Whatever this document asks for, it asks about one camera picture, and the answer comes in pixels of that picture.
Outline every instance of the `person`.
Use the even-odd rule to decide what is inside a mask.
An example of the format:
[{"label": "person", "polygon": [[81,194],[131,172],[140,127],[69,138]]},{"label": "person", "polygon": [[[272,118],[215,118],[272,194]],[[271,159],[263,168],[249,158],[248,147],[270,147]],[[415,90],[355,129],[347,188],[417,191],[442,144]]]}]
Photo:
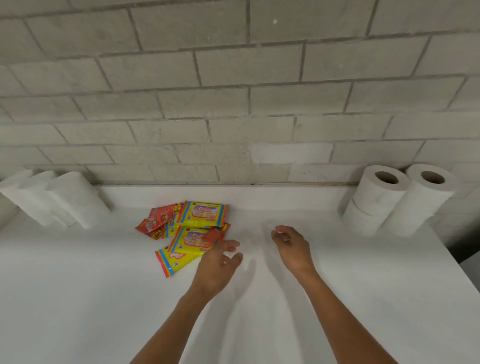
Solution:
[{"label": "person", "polygon": [[[338,364],[395,364],[396,361],[322,280],[310,254],[310,245],[293,227],[276,226],[271,232],[282,262],[307,293]],[[240,243],[225,240],[202,256],[192,285],[162,327],[134,357],[131,364],[177,364],[193,325],[207,303],[230,282],[243,255],[231,259]]]}]

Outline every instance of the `person's left hand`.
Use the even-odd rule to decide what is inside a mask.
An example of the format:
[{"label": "person's left hand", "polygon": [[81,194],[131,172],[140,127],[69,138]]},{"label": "person's left hand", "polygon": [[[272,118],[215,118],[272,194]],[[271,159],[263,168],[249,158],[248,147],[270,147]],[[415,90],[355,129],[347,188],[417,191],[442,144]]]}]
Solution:
[{"label": "person's left hand", "polygon": [[230,282],[243,259],[242,253],[236,253],[231,259],[223,253],[235,252],[239,246],[240,243],[236,240],[224,240],[206,252],[189,290],[202,295],[207,301],[219,294]]}]

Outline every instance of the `brick wall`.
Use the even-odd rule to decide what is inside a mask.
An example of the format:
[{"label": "brick wall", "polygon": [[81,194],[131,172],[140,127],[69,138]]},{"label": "brick wall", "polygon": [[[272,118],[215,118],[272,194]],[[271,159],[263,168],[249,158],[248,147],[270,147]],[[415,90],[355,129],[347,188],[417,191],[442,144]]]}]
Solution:
[{"label": "brick wall", "polygon": [[480,213],[478,0],[2,0],[0,177],[352,183],[372,163],[464,180]]}]

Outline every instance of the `pile of packages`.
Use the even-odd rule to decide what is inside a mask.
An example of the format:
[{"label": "pile of packages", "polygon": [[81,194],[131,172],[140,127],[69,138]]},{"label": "pile of packages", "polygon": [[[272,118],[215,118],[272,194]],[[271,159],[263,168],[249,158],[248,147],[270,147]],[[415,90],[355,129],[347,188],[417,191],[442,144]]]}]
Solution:
[{"label": "pile of packages", "polygon": [[222,241],[230,224],[225,222],[227,205],[185,201],[152,208],[136,229],[154,240],[173,237],[156,251],[165,277],[170,277]]}]

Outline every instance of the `white paper roll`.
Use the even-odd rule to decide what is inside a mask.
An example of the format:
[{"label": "white paper roll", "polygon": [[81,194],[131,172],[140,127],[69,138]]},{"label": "white paper roll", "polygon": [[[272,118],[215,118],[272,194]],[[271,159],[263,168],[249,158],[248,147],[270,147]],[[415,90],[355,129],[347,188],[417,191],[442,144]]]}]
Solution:
[{"label": "white paper roll", "polygon": [[407,176],[410,187],[385,221],[385,228],[399,236],[413,235],[460,186],[455,175],[428,164],[410,166]]},{"label": "white paper roll", "polygon": [[375,235],[385,221],[384,216],[371,216],[361,211],[353,200],[348,203],[342,219],[349,230],[362,236]]},{"label": "white paper roll", "polygon": [[48,226],[53,223],[52,215],[41,209],[18,189],[19,184],[28,180],[33,175],[34,172],[32,170],[24,170],[3,180],[0,182],[0,192],[40,225]]},{"label": "white paper roll", "polygon": [[372,216],[387,218],[410,185],[408,177],[386,166],[365,168],[353,200],[357,207]]},{"label": "white paper roll", "polygon": [[39,173],[18,185],[22,191],[33,203],[36,203],[41,209],[50,213],[55,221],[61,226],[68,227],[77,222],[65,209],[55,201],[45,191],[45,186],[55,179],[57,175],[52,170]]},{"label": "white paper roll", "polygon": [[94,227],[110,212],[80,172],[57,177],[46,185],[45,190],[85,229]]}]

